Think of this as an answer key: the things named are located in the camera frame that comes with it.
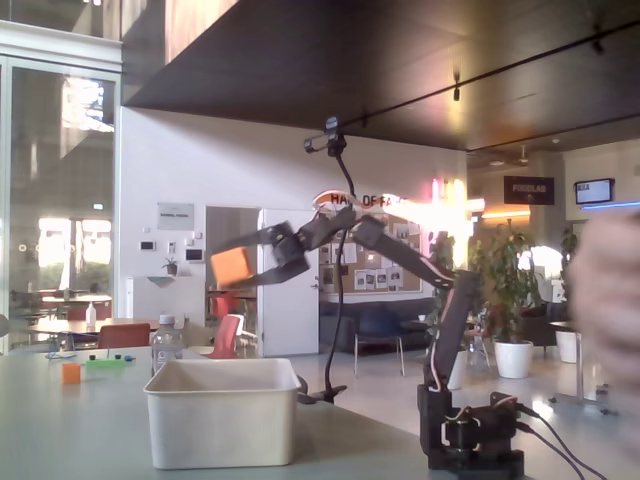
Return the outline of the blurred person's hand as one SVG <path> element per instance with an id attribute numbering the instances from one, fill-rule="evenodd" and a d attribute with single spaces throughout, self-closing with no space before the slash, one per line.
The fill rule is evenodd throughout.
<path id="1" fill-rule="evenodd" d="M 639 415 L 639 213 L 590 220 L 570 264 L 571 313 L 611 380 L 611 399 Z"/>

